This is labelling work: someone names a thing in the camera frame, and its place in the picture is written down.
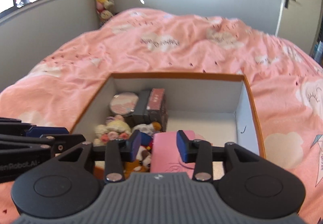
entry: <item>round container lid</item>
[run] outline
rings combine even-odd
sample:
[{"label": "round container lid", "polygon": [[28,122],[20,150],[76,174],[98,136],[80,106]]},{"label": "round container lid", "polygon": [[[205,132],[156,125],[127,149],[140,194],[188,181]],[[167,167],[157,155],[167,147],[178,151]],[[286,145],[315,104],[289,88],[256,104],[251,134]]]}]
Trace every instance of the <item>round container lid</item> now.
[{"label": "round container lid", "polygon": [[110,109],[115,115],[127,115],[135,110],[139,97],[127,92],[115,95],[110,102]]}]

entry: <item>pink bedspread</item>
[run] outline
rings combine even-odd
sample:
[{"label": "pink bedspread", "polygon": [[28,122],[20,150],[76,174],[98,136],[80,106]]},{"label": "pink bedspread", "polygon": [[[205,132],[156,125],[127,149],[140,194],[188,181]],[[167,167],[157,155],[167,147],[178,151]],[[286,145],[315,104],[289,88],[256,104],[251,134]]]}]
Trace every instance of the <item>pink bedspread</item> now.
[{"label": "pink bedspread", "polygon": [[[300,216],[323,217],[323,70],[291,42],[238,19],[132,9],[85,33],[0,95],[0,116],[71,129],[111,72],[243,73],[255,97],[267,158],[306,186]],[[0,185],[0,223],[18,217]]]}]

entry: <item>pink case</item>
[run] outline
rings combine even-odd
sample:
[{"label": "pink case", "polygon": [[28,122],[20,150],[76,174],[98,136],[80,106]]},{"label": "pink case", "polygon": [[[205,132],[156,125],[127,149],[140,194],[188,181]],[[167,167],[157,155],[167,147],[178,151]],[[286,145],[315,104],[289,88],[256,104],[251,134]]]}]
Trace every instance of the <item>pink case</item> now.
[{"label": "pink case", "polygon": [[[154,145],[151,156],[150,172],[186,172],[191,178],[195,163],[185,164],[181,158],[176,146],[176,133],[165,132],[154,135]],[[195,134],[194,131],[184,130],[189,140],[202,139],[201,135]]]}]

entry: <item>blue gripper pad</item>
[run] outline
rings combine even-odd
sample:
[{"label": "blue gripper pad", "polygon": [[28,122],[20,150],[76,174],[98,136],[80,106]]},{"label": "blue gripper pad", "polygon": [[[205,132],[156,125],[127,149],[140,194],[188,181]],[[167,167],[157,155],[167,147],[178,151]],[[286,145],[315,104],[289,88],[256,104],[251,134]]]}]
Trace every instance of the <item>blue gripper pad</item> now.
[{"label": "blue gripper pad", "polygon": [[137,133],[135,139],[131,143],[131,161],[136,160],[136,156],[138,154],[139,148],[141,146],[141,139],[142,139],[142,132],[134,132],[133,134]]},{"label": "blue gripper pad", "polygon": [[32,126],[27,132],[26,136],[40,137],[44,134],[69,134],[65,127],[51,127],[51,126]]},{"label": "blue gripper pad", "polygon": [[13,224],[305,224],[292,214],[260,220],[225,204],[210,183],[183,173],[132,173],[124,182],[106,185],[87,209],[61,219],[22,214]]},{"label": "blue gripper pad", "polygon": [[188,163],[188,138],[182,130],[176,133],[176,145],[184,163]]}]

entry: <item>window sill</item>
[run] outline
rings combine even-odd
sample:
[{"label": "window sill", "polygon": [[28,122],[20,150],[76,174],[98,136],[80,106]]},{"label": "window sill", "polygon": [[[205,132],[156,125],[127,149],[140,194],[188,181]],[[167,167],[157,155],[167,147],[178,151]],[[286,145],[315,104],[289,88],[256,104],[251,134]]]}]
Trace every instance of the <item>window sill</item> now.
[{"label": "window sill", "polygon": [[0,25],[7,22],[7,21],[9,21],[10,19],[16,17],[17,15],[19,15],[19,14],[25,12],[25,11],[28,11],[30,9],[33,9],[33,8],[37,7],[37,6],[40,6],[40,5],[45,4],[45,3],[48,3],[50,1],[53,1],[53,0],[38,0],[38,1],[35,1],[33,3],[27,4],[27,5],[25,5],[25,6],[21,7],[21,8],[18,8],[16,11],[14,11],[12,13],[9,13],[8,15],[0,18]]}]

